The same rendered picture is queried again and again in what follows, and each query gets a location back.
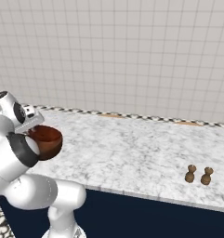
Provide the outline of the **brown wooden shaker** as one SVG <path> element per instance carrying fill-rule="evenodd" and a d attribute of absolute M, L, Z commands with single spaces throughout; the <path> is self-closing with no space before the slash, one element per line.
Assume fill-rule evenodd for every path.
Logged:
<path fill-rule="evenodd" d="M 189 183 L 193 183 L 194 181 L 194 172 L 196 171 L 195 165 L 188 166 L 188 172 L 185 175 L 185 180 Z"/>
<path fill-rule="evenodd" d="M 211 175 L 214 173 L 214 170 L 211 167 L 206 167 L 204 169 L 204 174 L 201 177 L 201 183 L 204 185 L 209 185 L 211 182 Z"/>

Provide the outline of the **brown wooden bowl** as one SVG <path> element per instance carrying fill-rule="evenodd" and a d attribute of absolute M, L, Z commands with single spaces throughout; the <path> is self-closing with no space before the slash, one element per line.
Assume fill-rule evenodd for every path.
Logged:
<path fill-rule="evenodd" d="M 60 131 L 51 126 L 35 126 L 28 135 L 37 143 L 40 151 L 39 160 L 46 161 L 59 154 L 63 137 Z"/>

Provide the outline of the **dark blue counter cabinet front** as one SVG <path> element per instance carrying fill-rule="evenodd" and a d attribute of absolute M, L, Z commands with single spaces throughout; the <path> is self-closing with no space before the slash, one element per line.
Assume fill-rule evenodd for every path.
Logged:
<path fill-rule="evenodd" d="M 107 192 L 74 215 L 87 238 L 224 238 L 224 213 Z"/>

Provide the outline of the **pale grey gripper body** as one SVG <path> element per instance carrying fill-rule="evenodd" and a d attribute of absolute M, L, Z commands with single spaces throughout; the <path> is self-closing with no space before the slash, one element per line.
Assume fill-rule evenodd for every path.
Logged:
<path fill-rule="evenodd" d="M 45 121 L 44 116 L 40 112 L 30 113 L 27 115 L 25 122 L 15 128 L 16 133 L 24 133 L 31 128 L 42 124 Z"/>

